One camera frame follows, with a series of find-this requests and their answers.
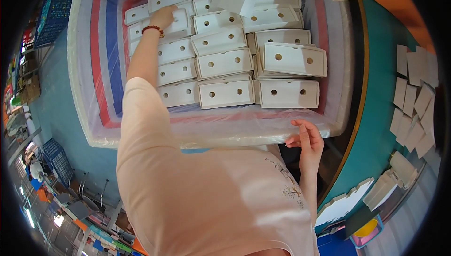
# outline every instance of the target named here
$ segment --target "blue plastic crate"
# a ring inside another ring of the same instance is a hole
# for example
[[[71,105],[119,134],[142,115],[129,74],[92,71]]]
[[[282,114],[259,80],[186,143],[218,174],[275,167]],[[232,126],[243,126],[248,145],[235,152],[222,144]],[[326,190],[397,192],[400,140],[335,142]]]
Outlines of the blue plastic crate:
[[[69,164],[64,149],[53,138],[49,139],[42,146],[42,151],[46,156],[47,163],[58,174],[59,181],[69,187],[70,181],[74,176],[74,170]]]
[[[45,0],[36,24],[34,48],[53,43],[69,23],[72,0]]]

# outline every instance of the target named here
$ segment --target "right hand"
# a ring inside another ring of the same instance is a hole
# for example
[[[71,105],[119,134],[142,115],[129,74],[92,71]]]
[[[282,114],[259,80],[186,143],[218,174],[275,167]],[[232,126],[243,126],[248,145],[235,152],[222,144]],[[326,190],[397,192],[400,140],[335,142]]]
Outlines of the right hand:
[[[162,30],[166,29],[172,24],[172,22],[174,22],[172,11],[177,8],[177,5],[161,7],[159,10],[152,13],[149,25],[160,27]]]
[[[323,154],[324,140],[318,128],[311,122],[303,119],[291,120],[291,124],[299,127],[299,135],[285,140],[286,146],[301,147],[299,169],[301,174],[314,175],[318,173],[319,161]]]

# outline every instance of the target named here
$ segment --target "plastic wrap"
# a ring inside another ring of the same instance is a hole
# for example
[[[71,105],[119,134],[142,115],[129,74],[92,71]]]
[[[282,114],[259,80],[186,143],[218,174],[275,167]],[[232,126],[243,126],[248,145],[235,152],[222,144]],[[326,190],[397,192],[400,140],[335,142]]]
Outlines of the plastic wrap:
[[[73,0],[68,26],[68,66],[75,107],[91,146],[117,148],[122,97],[129,64],[127,9],[147,0]],[[259,105],[201,110],[198,104],[169,108],[181,148],[282,143],[298,130],[290,120],[315,123],[323,137],[346,127],[354,75],[352,24],[347,2],[303,0],[312,43],[326,50],[328,75],[320,79],[319,108],[266,109]]]

